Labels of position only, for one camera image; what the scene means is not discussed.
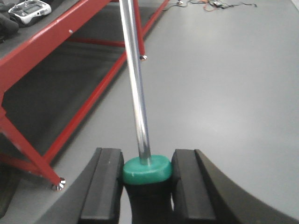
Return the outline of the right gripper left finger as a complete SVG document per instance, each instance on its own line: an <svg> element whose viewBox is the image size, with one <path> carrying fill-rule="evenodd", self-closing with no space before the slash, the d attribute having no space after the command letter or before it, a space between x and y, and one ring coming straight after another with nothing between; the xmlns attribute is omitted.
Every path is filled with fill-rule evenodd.
<svg viewBox="0 0 299 224"><path fill-rule="evenodd" d="M35 224L117 224L120 219L123 154L116 148L97 148L72 183L49 190L50 202Z"/></svg>

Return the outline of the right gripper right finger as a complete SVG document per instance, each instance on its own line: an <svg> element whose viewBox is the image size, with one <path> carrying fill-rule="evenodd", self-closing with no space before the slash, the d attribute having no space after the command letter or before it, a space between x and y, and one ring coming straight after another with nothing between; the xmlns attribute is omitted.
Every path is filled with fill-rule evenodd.
<svg viewBox="0 0 299 224"><path fill-rule="evenodd" d="M171 162L176 224L299 222L240 187L198 149L177 149Z"/></svg>

